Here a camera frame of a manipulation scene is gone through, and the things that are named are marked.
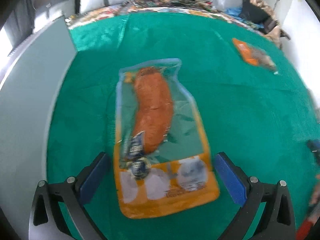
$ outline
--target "sticker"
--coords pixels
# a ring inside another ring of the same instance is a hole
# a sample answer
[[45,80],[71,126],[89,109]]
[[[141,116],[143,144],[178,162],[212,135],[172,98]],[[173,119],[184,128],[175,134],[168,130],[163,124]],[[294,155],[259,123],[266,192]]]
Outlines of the sticker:
[[150,174],[144,181],[146,186],[147,198],[156,200],[166,196],[170,189],[170,178],[161,169],[152,168]]
[[126,155],[127,161],[133,161],[137,158],[144,156],[143,137],[144,137],[144,131],[132,137],[130,142],[129,152]]
[[195,191],[205,187],[208,172],[205,163],[199,158],[188,158],[181,162],[177,181],[184,190]]
[[138,194],[138,185],[135,179],[127,172],[120,172],[122,199],[124,203],[130,203]]
[[136,180],[144,179],[150,172],[151,164],[146,158],[140,158],[133,162],[128,162],[128,172]]

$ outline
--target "green tablecloth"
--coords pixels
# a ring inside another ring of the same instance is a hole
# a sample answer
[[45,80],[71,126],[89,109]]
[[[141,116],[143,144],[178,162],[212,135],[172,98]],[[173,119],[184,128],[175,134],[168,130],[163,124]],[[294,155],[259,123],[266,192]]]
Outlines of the green tablecloth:
[[[296,224],[302,222],[316,174],[305,142],[319,138],[320,132],[306,88],[270,41],[218,19],[173,13],[114,17],[76,28],[71,35],[79,52],[53,114],[50,183],[78,174],[100,151],[112,155],[120,68],[178,57],[179,81],[197,101],[212,155],[226,152],[247,175],[263,182],[284,179]],[[244,63],[233,37],[267,51],[279,75]],[[166,217],[132,220],[119,210],[111,171],[86,209],[110,240],[214,240],[239,208],[219,183],[220,197],[212,203]]]

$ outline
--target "orange packaging label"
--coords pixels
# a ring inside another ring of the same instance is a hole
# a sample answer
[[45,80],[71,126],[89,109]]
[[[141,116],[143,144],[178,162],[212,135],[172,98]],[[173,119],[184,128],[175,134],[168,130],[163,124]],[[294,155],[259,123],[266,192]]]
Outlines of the orange packaging label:
[[203,153],[182,160],[151,165],[145,179],[135,180],[119,167],[120,129],[116,127],[114,173],[121,212],[129,218],[161,217],[218,198],[219,185],[212,170],[210,148],[199,113],[194,107]]
[[242,59],[245,62],[247,62],[248,64],[251,64],[253,66],[259,65],[259,61],[252,56],[251,48],[247,43],[245,43],[244,41],[239,41],[236,38],[233,38],[232,42],[236,46]]

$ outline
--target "screw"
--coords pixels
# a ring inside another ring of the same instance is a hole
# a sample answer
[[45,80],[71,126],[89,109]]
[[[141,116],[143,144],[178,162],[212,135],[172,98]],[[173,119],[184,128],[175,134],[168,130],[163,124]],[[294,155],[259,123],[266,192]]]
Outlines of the screw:
[[44,181],[44,180],[41,180],[41,181],[39,181],[38,186],[39,186],[39,187],[43,187],[44,184],[45,184],[45,181]]
[[251,181],[252,183],[257,183],[257,182],[258,182],[258,179],[257,179],[257,177],[250,177],[250,181]]
[[287,183],[286,183],[284,180],[281,180],[281,181],[280,181],[280,185],[281,185],[282,187],[285,187],[285,186],[287,186]]
[[67,178],[67,182],[68,182],[68,183],[74,183],[75,180],[76,180],[75,177],[69,177],[69,178]]

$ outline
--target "curtain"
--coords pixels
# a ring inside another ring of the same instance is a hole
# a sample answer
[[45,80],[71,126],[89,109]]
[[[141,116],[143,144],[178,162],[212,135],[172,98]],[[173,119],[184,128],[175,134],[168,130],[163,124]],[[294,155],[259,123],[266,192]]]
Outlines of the curtain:
[[35,9],[32,0],[20,0],[4,24],[12,50],[32,34],[34,21]]

